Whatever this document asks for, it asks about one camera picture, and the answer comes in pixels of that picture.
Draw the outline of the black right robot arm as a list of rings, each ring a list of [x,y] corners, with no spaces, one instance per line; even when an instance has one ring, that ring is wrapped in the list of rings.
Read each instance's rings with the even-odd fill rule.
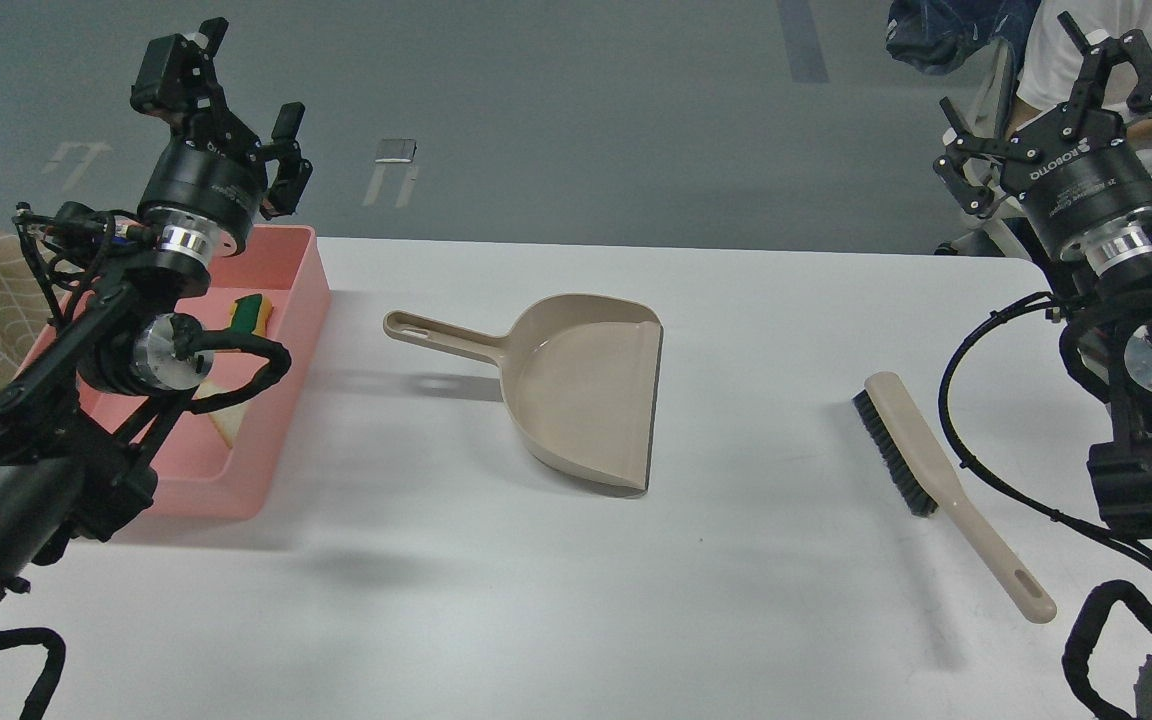
[[[1026,219],[1021,251],[1052,290],[1006,306],[964,341],[1020,314],[1059,310],[1066,372],[1111,414],[1111,442],[1089,450],[1102,523],[1032,501],[1036,511],[1152,571],[1152,1],[996,1],[988,40],[1011,47],[1005,132],[955,136],[934,164],[965,213],[990,218],[1007,197]],[[1089,680],[1108,612],[1126,602],[1152,632],[1152,605],[1129,582],[1094,588],[1062,655],[1071,691],[1098,719],[1124,719]],[[1152,719],[1152,655],[1135,684]]]

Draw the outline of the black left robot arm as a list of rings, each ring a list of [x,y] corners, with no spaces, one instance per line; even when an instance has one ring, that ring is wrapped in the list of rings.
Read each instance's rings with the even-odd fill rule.
[[[257,219],[294,213],[314,172],[297,138],[305,105],[285,104],[266,141],[229,108],[215,68],[228,26],[147,44],[129,104],[170,137],[136,209],[15,210],[55,336],[0,388],[0,602],[29,592],[26,566],[147,510],[151,462],[185,414],[232,409],[291,369],[285,344],[177,310],[206,295],[212,260],[247,250]],[[67,644],[46,626],[0,630],[0,651],[26,646],[45,660],[20,717],[41,719]]]

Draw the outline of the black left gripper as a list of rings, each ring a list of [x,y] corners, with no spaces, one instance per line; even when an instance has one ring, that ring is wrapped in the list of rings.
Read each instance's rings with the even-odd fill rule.
[[[141,70],[131,86],[131,108],[164,120],[172,137],[151,172],[138,200],[138,217],[156,211],[182,211],[218,225],[247,251],[257,210],[264,219],[296,213],[314,164],[302,154],[298,132],[306,108],[287,103],[279,109],[268,142],[229,109],[218,79],[215,56],[228,31],[228,20],[207,18],[194,35],[168,35],[147,41]]]

